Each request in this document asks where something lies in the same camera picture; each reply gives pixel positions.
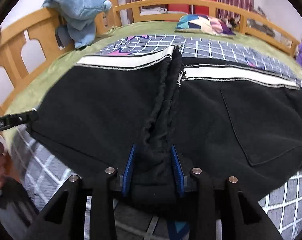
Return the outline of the black pants with white stripe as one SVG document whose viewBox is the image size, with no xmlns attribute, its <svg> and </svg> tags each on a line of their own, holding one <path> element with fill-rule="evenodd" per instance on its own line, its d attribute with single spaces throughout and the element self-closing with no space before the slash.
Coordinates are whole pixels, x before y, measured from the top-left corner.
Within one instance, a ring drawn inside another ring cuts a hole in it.
<svg viewBox="0 0 302 240">
<path fill-rule="evenodd" d="M 245 64 L 184 57 L 88 55 L 48 90 L 30 135 L 83 177 L 124 172 L 130 192 L 171 198 L 171 147 L 181 163 L 229 176 L 257 199 L 302 169 L 302 87 Z"/>
</svg>

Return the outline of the green blanket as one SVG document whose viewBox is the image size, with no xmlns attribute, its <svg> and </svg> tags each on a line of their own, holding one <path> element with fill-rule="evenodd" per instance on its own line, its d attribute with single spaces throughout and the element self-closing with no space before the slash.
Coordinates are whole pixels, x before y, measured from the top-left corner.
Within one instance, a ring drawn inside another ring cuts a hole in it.
<svg viewBox="0 0 302 240">
<path fill-rule="evenodd" d="M 167 44 L 180 44 L 184 56 L 251 62 L 265 69 L 278 70 L 281 74 L 288 72 L 290 77 L 302 80 L 302 68 L 293 58 L 258 38 L 242 34 L 226 37 L 177 31 L 173 22 L 140 22 L 113 27 L 84 50 L 73 50 L 56 58 L 18 92 L 5 113 L 19 113 L 36 107 L 46 91 L 86 54 L 100 52 L 106 46 L 112 46 L 113 49 L 123 46 L 131 51 L 155 51 L 161 50 Z"/>
</svg>

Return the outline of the grey checked bed sheet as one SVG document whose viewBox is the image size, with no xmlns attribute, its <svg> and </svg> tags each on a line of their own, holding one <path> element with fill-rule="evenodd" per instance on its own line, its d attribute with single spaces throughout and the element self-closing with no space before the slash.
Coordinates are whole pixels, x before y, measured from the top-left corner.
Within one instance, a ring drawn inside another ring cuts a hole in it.
<svg viewBox="0 0 302 240">
<path fill-rule="evenodd" d="M 245 44 L 236 44 L 203 37 L 154 34 L 147 40 L 140 37 L 135 37 L 132 41 L 126 41 L 124 38 L 101 40 L 82 51 L 70 51 L 61 55 L 20 92 L 9 111 L 15 113 L 38 106 L 54 82 L 88 53 L 110 53 L 118 49 L 148 53 L 171 44 L 180 45 L 182 55 L 186 57 L 253 64 L 296 81 L 302 86 L 302 74 L 298 65 L 283 53 L 255 38 L 248 38 Z M 8 133 L 6 138 L 22 186 L 35 207 L 41 210 L 72 174 L 72 170 L 33 139 L 24 125 Z M 299 239 L 302 235 L 302 169 L 259 203 L 284 239 Z M 169 224 L 164 220 L 145 215 L 122 204 L 117 204 L 115 210 L 117 231 L 121 239 L 168 239 Z"/>
</svg>

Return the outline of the light blue towel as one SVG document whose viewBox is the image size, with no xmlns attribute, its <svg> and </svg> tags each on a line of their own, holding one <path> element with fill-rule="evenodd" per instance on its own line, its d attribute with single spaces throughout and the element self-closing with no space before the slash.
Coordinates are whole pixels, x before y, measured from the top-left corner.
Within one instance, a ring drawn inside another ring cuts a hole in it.
<svg viewBox="0 0 302 240">
<path fill-rule="evenodd" d="M 112 3 L 109 0 L 44 0 L 42 6 L 55 9 L 65 19 L 75 49 L 82 49 L 95 40 L 95 17 L 110 11 Z"/>
</svg>

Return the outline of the colourful patchwork pillow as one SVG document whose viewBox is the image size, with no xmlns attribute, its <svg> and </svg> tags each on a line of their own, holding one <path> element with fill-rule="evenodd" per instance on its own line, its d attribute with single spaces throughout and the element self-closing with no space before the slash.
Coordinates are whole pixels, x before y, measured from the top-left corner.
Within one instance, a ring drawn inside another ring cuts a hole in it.
<svg viewBox="0 0 302 240">
<path fill-rule="evenodd" d="M 175 28 L 177 31 L 229 36 L 235 33 L 218 18 L 208 15 L 189 14 L 182 16 Z"/>
</svg>

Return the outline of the wooden bed frame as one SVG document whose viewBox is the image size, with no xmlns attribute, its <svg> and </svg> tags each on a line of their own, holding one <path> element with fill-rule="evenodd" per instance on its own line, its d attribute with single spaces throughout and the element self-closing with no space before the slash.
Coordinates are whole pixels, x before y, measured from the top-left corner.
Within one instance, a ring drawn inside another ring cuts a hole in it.
<svg viewBox="0 0 302 240">
<path fill-rule="evenodd" d="M 110 1 L 113 3 L 111 10 L 107 14 L 98 14 L 94 19 L 97 38 L 113 27 L 122 26 L 120 12 L 123 10 L 132 12 L 135 23 L 174 22 L 183 14 L 141 15 L 140 10 L 142 7 L 152 5 L 187 4 L 190 7 L 207 7 L 208 14 L 212 17 L 216 17 L 220 10 L 234 12 L 240 17 L 239 26 L 236 28 L 237 34 L 256 37 L 289 56 L 295 55 L 300 44 L 293 35 L 261 15 L 222 2 L 144 0 L 120 5 L 118 0 Z M 42 8 L 0 31 L 0 67 L 4 68 L 12 84 L 12 91 L 3 102 L 0 102 L 0 116 L 36 74 L 40 74 L 56 58 L 74 49 L 72 42 L 65 47 L 58 45 L 55 31 L 64 23 L 65 20 L 54 9 Z"/>
</svg>

